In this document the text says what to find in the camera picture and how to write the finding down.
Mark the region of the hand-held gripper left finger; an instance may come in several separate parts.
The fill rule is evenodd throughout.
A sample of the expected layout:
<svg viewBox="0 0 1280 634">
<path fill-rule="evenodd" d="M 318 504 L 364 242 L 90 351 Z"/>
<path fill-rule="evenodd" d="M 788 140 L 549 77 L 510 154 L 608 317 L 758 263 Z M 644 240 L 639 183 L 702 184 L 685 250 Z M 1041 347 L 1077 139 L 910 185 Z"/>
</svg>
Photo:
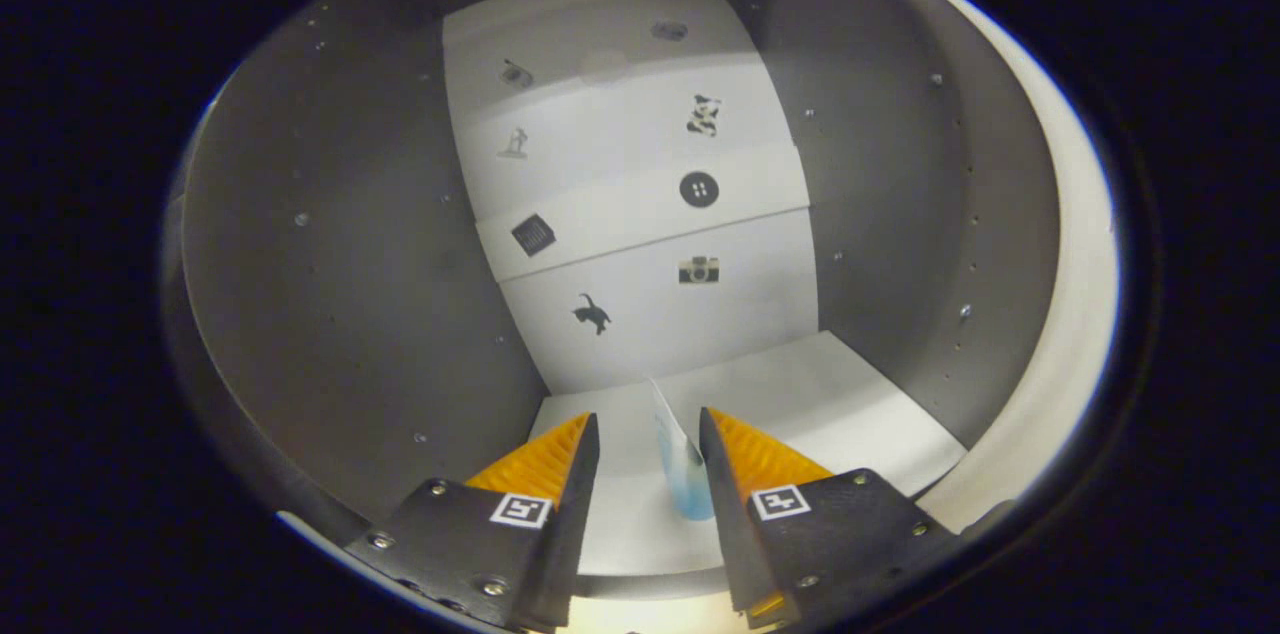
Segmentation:
<svg viewBox="0 0 1280 634">
<path fill-rule="evenodd" d="M 600 457 L 582 412 L 468 480 L 426 479 L 347 552 L 472 630 L 567 626 Z"/>
</svg>

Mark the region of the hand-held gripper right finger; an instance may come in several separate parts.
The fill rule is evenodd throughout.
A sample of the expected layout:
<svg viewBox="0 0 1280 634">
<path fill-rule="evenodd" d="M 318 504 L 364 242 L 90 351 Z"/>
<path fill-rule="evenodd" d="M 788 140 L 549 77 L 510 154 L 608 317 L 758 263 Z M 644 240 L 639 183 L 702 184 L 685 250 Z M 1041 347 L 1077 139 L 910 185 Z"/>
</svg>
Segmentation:
<svg viewBox="0 0 1280 634">
<path fill-rule="evenodd" d="M 699 444 L 731 605 L 753 628 L 868 620 L 961 546 L 877 471 L 832 473 L 717 409 Z"/>
</svg>

